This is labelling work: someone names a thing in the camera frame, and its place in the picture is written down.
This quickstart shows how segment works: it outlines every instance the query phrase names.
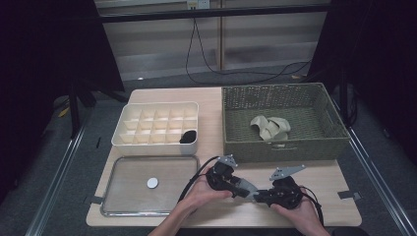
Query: green wicker basket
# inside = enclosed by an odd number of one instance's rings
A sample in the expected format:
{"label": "green wicker basket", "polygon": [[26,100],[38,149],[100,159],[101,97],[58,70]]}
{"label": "green wicker basket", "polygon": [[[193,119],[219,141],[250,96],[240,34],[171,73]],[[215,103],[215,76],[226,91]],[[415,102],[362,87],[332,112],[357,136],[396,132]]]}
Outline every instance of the green wicker basket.
{"label": "green wicker basket", "polygon": [[[321,83],[222,88],[224,154],[240,162],[336,159],[349,134]],[[286,141],[264,141],[256,116],[286,119]]]}

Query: wooden table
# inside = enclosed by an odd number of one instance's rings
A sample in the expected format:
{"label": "wooden table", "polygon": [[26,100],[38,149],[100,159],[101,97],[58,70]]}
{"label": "wooden table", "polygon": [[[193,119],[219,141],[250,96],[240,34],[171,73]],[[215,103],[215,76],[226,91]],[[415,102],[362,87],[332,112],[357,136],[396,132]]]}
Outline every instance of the wooden table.
{"label": "wooden table", "polygon": [[[210,157],[223,155],[221,88],[157,88],[138,89],[132,92],[130,103],[196,101],[199,108],[199,143],[196,156],[200,163]],[[104,195],[114,161],[121,154],[113,147],[98,183],[95,195]],[[305,164],[307,168],[293,175],[297,184],[310,188],[323,206],[325,226],[358,226],[361,215],[353,199],[341,200],[338,192],[348,187],[336,160],[248,163],[239,164],[234,175],[247,179],[259,189],[268,189],[270,174],[277,166]],[[105,217],[100,205],[91,204],[87,215],[90,226],[156,226],[163,217]],[[265,204],[243,199],[227,199],[210,203],[192,214],[184,227],[293,227]]]}

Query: cable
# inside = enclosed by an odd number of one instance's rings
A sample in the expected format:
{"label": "cable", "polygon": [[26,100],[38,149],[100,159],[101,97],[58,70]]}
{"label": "cable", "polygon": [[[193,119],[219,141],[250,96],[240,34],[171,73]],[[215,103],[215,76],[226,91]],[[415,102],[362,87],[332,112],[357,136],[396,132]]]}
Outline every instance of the cable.
{"label": "cable", "polygon": [[[201,85],[218,85],[216,83],[198,82],[195,79],[193,79],[193,77],[190,75],[190,73],[188,71],[188,62],[189,62],[189,58],[190,58],[190,51],[191,51],[191,46],[193,45],[193,38],[194,38],[194,34],[195,34],[196,31],[197,31],[197,36],[198,36],[198,39],[199,39],[200,49],[202,51],[203,59],[204,59],[204,61],[206,63],[206,66],[209,68],[209,70],[211,72],[216,73],[216,74],[221,75],[221,76],[229,76],[229,75],[236,75],[236,74],[255,74],[255,75],[268,75],[268,76],[271,76],[269,78],[262,79],[262,80],[259,80],[259,81],[253,81],[253,82],[242,83],[242,84],[233,84],[233,85],[250,85],[250,84],[255,84],[255,83],[262,83],[262,82],[266,82],[266,81],[275,79],[275,78],[277,78],[279,76],[291,75],[291,74],[294,74],[296,72],[301,71],[304,67],[306,67],[308,64],[310,64],[311,61],[312,61],[312,60],[309,60],[307,62],[295,62],[295,63],[288,64],[278,74],[276,74],[276,73],[266,73],[266,72],[248,72],[248,71],[244,71],[244,72],[228,72],[228,73],[217,72],[217,71],[215,71],[215,70],[213,70],[211,68],[211,66],[209,65],[209,63],[208,63],[208,61],[206,59],[206,54],[204,52],[203,43],[202,43],[202,39],[200,37],[200,31],[199,31],[199,27],[197,25],[197,21],[196,21],[196,19],[193,19],[193,21],[194,21],[194,24],[193,24],[193,32],[191,34],[190,45],[189,45],[188,52],[187,52],[187,60],[186,60],[186,66],[185,66],[185,68],[186,68],[187,76],[190,78],[191,81],[193,81],[196,84],[201,84]],[[302,67],[300,67],[299,69],[293,71],[293,72],[284,73],[285,70],[288,67],[290,67],[292,65],[295,65],[295,64],[304,64],[304,65]]]}
{"label": "cable", "polygon": [[352,100],[350,103],[350,115],[347,118],[348,124],[352,126],[353,124],[355,124],[357,118],[358,118],[358,93],[354,89]]}
{"label": "cable", "polygon": [[314,207],[317,210],[317,215],[319,216],[320,223],[322,224],[322,226],[325,226],[325,220],[324,220],[324,217],[323,217],[322,205],[319,204],[319,200],[317,199],[316,195],[309,188],[306,188],[304,186],[300,187],[300,189],[301,188],[309,191],[314,196],[314,198],[312,198],[310,195],[303,193],[303,196],[306,197],[307,199],[309,199],[313,203]]}
{"label": "cable", "polygon": [[214,156],[212,158],[210,158],[208,161],[206,161],[206,163],[204,163],[202,165],[202,167],[200,167],[200,169],[196,172],[196,174],[193,176],[193,178],[190,179],[190,181],[188,182],[187,186],[184,188],[183,192],[181,193],[180,198],[178,199],[178,203],[180,201],[182,201],[185,196],[187,195],[188,191],[190,190],[191,186],[194,184],[194,182],[196,182],[196,180],[202,176],[200,173],[206,168],[206,166],[213,160],[217,159],[218,156]]}
{"label": "cable", "polygon": [[371,0],[371,2],[369,3],[369,7],[366,10],[365,16],[363,16],[363,18],[362,18],[361,26],[360,26],[359,32],[358,32],[358,36],[356,37],[355,44],[353,45],[352,53],[350,54],[349,59],[348,59],[349,61],[352,61],[353,58],[354,58],[355,51],[356,51],[356,49],[358,47],[358,44],[359,44],[359,41],[362,37],[362,33],[364,31],[366,22],[368,21],[369,15],[371,14],[372,8],[377,7],[377,6],[378,6],[377,4],[374,4],[374,0]]}

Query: black object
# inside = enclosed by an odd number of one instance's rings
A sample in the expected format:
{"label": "black object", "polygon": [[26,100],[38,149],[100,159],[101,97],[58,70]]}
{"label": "black object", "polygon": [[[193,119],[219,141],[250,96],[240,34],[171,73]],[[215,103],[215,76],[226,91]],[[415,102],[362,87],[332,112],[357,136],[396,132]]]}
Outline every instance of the black object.
{"label": "black object", "polygon": [[187,131],[181,137],[180,144],[192,144],[196,141],[197,131]]}
{"label": "black object", "polygon": [[272,189],[259,190],[259,194],[254,195],[258,203],[266,203],[268,207],[278,204],[287,209],[294,209],[300,205],[303,193],[291,176],[274,180],[272,184]]}
{"label": "black object", "polygon": [[95,148],[100,147],[101,137],[98,138],[97,144],[95,144]]}
{"label": "black object", "polygon": [[214,190],[228,190],[232,192],[232,198],[235,198],[236,196],[246,198],[250,192],[235,186],[239,182],[240,178],[233,176],[233,171],[232,167],[217,162],[208,170],[208,173],[206,174],[208,184]]}
{"label": "black object", "polygon": [[340,227],[331,232],[331,236],[369,236],[369,234],[358,227]]}

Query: metal tray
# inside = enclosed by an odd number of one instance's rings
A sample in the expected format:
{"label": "metal tray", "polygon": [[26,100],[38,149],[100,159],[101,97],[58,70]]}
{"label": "metal tray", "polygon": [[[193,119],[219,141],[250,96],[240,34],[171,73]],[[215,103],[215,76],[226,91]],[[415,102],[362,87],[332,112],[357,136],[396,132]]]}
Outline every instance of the metal tray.
{"label": "metal tray", "polygon": [[[197,172],[194,156],[123,156],[113,165],[101,205],[104,216],[166,216]],[[148,180],[156,178],[156,187]]]}

